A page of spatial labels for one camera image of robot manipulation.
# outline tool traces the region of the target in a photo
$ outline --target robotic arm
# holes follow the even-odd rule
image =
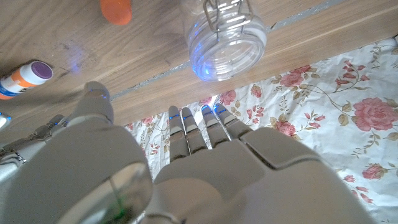
[[[213,150],[191,111],[170,107],[170,164],[152,183],[141,148],[113,125],[107,89],[86,84],[75,112],[17,170],[4,223],[128,223],[144,210],[141,224],[373,223],[303,144],[253,131],[222,105],[202,115]]]

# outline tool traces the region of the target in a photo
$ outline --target glue stick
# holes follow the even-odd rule
[[[18,68],[10,76],[0,79],[0,100],[9,100],[53,76],[52,69],[44,62],[32,62]]]

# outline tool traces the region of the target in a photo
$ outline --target wooden table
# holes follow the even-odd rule
[[[272,26],[322,2],[257,0],[256,9]],[[132,22],[116,26],[101,15],[97,0],[1,1],[0,74],[37,59],[50,64],[55,75],[44,85],[0,101],[0,111],[12,116],[0,142],[25,137],[56,114],[70,114],[90,80],[115,95],[186,63],[177,5],[178,0],[133,0]],[[127,124],[397,33],[398,1],[343,1],[271,30],[265,56],[238,77],[205,83],[186,68],[114,99],[115,123]]]

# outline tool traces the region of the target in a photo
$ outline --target orange label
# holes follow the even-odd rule
[[[31,88],[31,87],[37,86],[37,85],[35,85],[35,84],[31,84],[31,83],[27,82],[26,80],[24,80],[24,78],[21,76],[21,73],[20,73],[19,70],[20,70],[20,68],[19,68],[18,70],[16,70],[16,71],[11,75],[12,80],[13,80],[16,84],[18,84],[18,85],[20,85],[20,86],[22,86],[22,87],[25,87],[25,88]]]
[[[0,100],[9,100],[9,99],[12,99],[12,98],[13,98],[13,96],[6,96],[6,95],[3,95],[3,94],[0,93]]]

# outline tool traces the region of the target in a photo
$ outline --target floral fabric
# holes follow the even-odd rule
[[[187,105],[208,147],[201,106],[222,103],[319,153],[376,223],[398,223],[398,47],[387,39]],[[126,126],[153,178],[169,163],[169,116]]]

